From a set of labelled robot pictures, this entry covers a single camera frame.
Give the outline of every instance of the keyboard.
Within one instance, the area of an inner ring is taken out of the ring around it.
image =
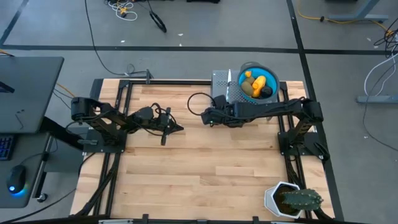
[[[8,161],[11,159],[15,141],[16,137],[14,135],[0,135],[0,161]]]

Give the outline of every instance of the computer mouse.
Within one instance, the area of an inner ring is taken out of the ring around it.
[[[23,165],[14,166],[7,178],[7,188],[12,194],[20,192],[25,186],[26,168]]]

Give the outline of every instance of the cactus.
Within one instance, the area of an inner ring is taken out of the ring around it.
[[[316,210],[321,207],[323,202],[321,196],[312,189],[294,190],[281,194],[285,198],[283,203],[297,210]]]

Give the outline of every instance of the wooden tabletop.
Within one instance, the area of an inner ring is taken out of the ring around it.
[[[99,100],[114,105],[118,84],[118,79],[105,79]],[[287,82],[287,86],[290,99],[305,96],[302,82]],[[287,181],[277,118],[257,119],[243,128],[211,128],[187,110],[188,97],[197,92],[210,94],[210,86],[133,86],[129,113],[156,102],[171,107],[185,129],[168,136],[165,146],[160,145],[160,137],[144,130],[128,135],[111,217],[142,218],[147,213],[156,219],[288,220],[264,207],[264,191]],[[197,96],[190,106],[200,113],[209,105],[208,98]],[[83,166],[71,213],[79,211],[97,188],[103,156],[96,154]],[[302,163],[307,188],[322,196],[323,211],[334,217],[322,162],[302,156]]]

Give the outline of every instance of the concrete floor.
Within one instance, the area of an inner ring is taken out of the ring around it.
[[[4,30],[22,0],[1,0],[0,30]],[[308,16],[353,12],[363,1],[302,1],[301,11]],[[164,20],[163,34],[149,15],[135,5],[139,17],[134,22],[117,19],[102,1],[88,0],[88,10],[96,45],[106,46],[183,46],[194,47],[273,47],[296,49],[289,11],[285,1],[224,0],[221,4],[186,3],[183,0],[153,1],[154,11]],[[398,2],[381,1],[372,13],[388,14],[390,23],[398,16]],[[306,49],[380,50],[373,42],[383,30],[372,23],[331,24],[298,17]],[[29,0],[5,45],[82,45],[89,46],[90,32],[84,2],[78,0]],[[95,78],[114,77],[93,51],[8,50],[17,56],[62,56],[65,58],[58,82],[74,94],[88,96]],[[247,61],[260,62],[273,69],[281,80],[303,80],[298,54],[255,52],[139,52],[100,51],[106,66],[124,72],[128,63],[137,70],[150,69],[156,78],[210,78],[212,70],[238,69]],[[363,95],[368,71],[384,59],[382,55],[307,55],[317,100],[322,104],[324,127],[341,206],[346,221],[394,223],[398,184],[398,152],[378,144],[362,125],[363,106],[354,102]],[[376,71],[374,83],[383,68]],[[394,76],[386,83],[385,93],[396,94]],[[396,146],[398,121],[396,106],[368,107],[369,130],[380,140]],[[53,97],[46,114],[61,125],[70,120],[70,112]],[[50,198],[44,203],[31,200],[23,209],[0,209],[0,221],[19,217],[42,208],[76,186],[77,174],[50,174],[44,191]],[[73,196],[52,208],[30,217],[36,220],[65,217]]]

